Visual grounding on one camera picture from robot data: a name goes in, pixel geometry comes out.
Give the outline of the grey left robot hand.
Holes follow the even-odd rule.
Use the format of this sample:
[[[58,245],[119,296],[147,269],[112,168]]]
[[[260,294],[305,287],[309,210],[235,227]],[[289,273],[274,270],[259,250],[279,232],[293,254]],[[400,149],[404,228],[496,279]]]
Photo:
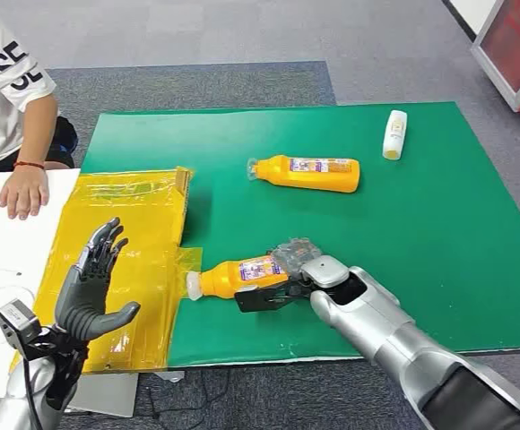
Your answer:
[[[132,301],[119,311],[107,311],[112,272],[120,251],[124,227],[115,217],[97,228],[71,265],[55,304],[57,326],[79,341],[91,341],[132,322],[141,309]]]

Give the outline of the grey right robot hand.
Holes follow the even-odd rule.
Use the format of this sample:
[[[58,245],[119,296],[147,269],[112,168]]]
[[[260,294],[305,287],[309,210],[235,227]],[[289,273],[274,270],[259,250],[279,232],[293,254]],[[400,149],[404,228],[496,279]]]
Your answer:
[[[322,251],[306,237],[292,238],[289,242],[277,245],[270,256],[286,272],[289,279],[302,277],[301,268],[312,260],[319,258]]]

